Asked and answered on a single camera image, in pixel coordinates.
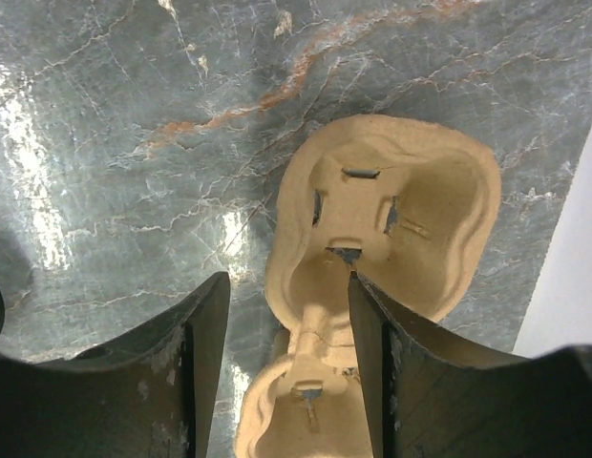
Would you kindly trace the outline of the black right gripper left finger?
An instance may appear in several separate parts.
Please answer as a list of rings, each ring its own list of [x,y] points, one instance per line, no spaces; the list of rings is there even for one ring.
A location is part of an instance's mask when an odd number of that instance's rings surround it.
[[[204,457],[230,279],[70,360],[0,354],[0,457]]]

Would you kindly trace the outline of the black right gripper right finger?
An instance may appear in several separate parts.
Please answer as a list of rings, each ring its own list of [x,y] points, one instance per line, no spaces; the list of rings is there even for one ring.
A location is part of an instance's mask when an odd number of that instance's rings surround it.
[[[377,457],[592,457],[592,345],[534,359],[465,339],[359,274],[349,313]]]

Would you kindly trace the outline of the brown pulp cup carrier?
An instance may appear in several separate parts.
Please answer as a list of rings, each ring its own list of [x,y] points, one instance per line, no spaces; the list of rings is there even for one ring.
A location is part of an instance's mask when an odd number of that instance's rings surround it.
[[[243,397],[235,454],[371,456],[350,275],[440,321],[472,281],[500,194],[492,149],[438,124],[360,114],[312,134],[278,193],[264,294],[283,331]]]

